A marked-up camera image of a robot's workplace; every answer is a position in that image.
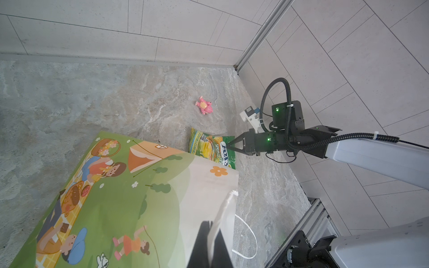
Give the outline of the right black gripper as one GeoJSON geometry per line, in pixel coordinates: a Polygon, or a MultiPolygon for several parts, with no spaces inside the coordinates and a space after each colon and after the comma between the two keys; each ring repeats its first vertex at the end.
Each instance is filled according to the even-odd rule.
{"type": "Polygon", "coordinates": [[[270,131],[256,134],[254,131],[244,132],[227,143],[227,149],[244,155],[259,155],[260,153],[272,153],[275,151],[292,151],[294,154],[299,152],[292,146],[309,146],[311,144],[327,140],[337,136],[339,128],[328,126],[315,126],[305,129],[298,135],[289,135],[286,138],[285,131],[270,131]],[[235,147],[242,143],[243,148],[235,147]]]}

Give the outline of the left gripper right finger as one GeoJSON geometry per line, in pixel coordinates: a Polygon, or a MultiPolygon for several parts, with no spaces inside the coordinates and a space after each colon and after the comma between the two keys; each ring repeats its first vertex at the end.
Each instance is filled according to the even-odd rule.
{"type": "Polygon", "coordinates": [[[218,232],[214,241],[212,268],[233,268],[230,254],[221,231],[218,232]]]}

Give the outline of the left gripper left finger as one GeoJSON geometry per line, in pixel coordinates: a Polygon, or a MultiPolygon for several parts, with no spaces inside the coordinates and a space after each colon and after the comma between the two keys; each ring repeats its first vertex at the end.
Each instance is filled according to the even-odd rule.
{"type": "Polygon", "coordinates": [[[207,249],[210,229],[210,221],[203,221],[201,223],[187,268],[210,268],[207,249]]]}

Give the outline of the green Fox's candy bag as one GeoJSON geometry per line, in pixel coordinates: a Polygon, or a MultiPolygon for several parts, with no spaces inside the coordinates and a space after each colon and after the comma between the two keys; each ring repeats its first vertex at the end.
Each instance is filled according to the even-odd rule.
{"type": "Polygon", "coordinates": [[[235,136],[214,136],[191,128],[189,153],[236,169],[236,154],[227,148],[235,136]]]}

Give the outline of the white illustrated paper bag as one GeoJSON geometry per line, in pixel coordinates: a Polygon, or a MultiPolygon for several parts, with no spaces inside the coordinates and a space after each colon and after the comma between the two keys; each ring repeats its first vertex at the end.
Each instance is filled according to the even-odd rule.
{"type": "Polygon", "coordinates": [[[203,221],[230,254],[239,172],[102,131],[12,261],[13,268],[186,268],[203,221]]]}

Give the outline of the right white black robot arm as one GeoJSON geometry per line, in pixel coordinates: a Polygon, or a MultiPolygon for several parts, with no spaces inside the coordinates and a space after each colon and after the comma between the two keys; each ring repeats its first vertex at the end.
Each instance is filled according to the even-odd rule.
{"type": "MultiPolygon", "coordinates": [[[[429,151],[397,137],[378,133],[336,135],[336,129],[317,126],[325,141],[305,138],[291,142],[285,132],[257,134],[249,130],[228,143],[239,152],[260,155],[279,150],[310,152],[323,148],[322,157],[352,164],[423,189],[429,187],[429,151]]],[[[268,262],[270,268],[426,268],[429,265],[429,220],[355,236],[327,236],[311,244],[295,228],[268,262]]]]}

